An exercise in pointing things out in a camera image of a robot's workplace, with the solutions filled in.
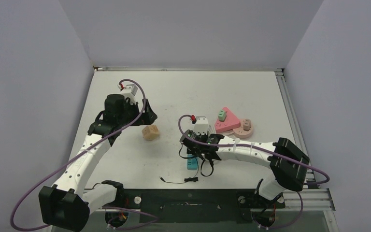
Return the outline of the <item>beige cube adapter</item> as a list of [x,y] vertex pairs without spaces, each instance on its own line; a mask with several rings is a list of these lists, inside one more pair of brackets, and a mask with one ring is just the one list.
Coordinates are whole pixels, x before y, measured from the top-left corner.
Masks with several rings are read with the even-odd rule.
[[156,125],[147,125],[142,129],[143,139],[147,141],[155,140],[159,137],[160,133]]

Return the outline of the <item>teal power strip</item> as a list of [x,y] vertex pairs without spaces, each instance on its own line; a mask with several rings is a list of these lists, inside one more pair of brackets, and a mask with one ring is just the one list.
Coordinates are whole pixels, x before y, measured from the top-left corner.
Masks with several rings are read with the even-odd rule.
[[196,171],[199,169],[198,156],[187,154],[186,169],[189,171]]

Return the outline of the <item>black plug with thin cable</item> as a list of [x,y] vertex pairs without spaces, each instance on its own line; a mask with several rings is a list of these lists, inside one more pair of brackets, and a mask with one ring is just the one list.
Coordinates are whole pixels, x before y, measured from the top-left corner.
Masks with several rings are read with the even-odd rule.
[[199,173],[200,169],[196,170],[195,174],[193,177],[187,177],[187,178],[184,178],[183,181],[181,182],[172,182],[172,181],[166,181],[163,177],[159,177],[159,179],[164,182],[164,183],[169,183],[169,184],[185,184],[185,183],[188,183],[188,182],[198,182],[199,178],[198,178],[198,173]]

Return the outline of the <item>pink triangular power strip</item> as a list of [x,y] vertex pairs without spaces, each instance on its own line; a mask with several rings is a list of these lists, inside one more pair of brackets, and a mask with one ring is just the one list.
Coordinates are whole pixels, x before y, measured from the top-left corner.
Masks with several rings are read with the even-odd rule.
[[223,107],[222,109],[227,112],[227,117],[224,122],[220,122],[218,118],[216,119],[216,122],[214,123],[215,132],[224,133],[233,130],[234,128],[238,128],[240,126],[240,119],[238,119],[227,107]]

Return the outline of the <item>green plug adapter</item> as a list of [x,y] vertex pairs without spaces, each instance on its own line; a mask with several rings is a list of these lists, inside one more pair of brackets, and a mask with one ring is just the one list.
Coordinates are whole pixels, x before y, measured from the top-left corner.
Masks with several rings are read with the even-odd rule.
[[224,109],[220,110],[218,113],[218,120],[220,122],[224,122],[226,120],[226,117],[227,117],[227,112]]

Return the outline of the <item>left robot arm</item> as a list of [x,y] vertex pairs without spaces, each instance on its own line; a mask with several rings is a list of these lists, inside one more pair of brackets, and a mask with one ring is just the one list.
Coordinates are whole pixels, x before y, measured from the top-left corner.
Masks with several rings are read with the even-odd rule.
[[151,125],[157,119],[148,99],[143,107],[128,94],[110,94],[95,121],[89,126],[79,153],[71,159],[62,176],[39,192],[43,222],[73,232],[80,232],[89,216],[109,204],[123,205],[123,184],[105,180],[85,192],[86,184],[103,155],[113,146],[122,130],[129,126]]

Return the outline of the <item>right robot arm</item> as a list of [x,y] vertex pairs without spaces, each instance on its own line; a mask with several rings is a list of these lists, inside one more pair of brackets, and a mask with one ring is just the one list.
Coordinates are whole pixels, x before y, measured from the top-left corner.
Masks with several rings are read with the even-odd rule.
[[214,160],[237,160],[271,170],[262,178],[254,193],[254,202],[265,207],[285,190],[300,192],[310,159],[293,142],[280,137],[276,142],[249,142],[222,134],[198,135],[187,130],[180,143],[192,154],[213,163]]

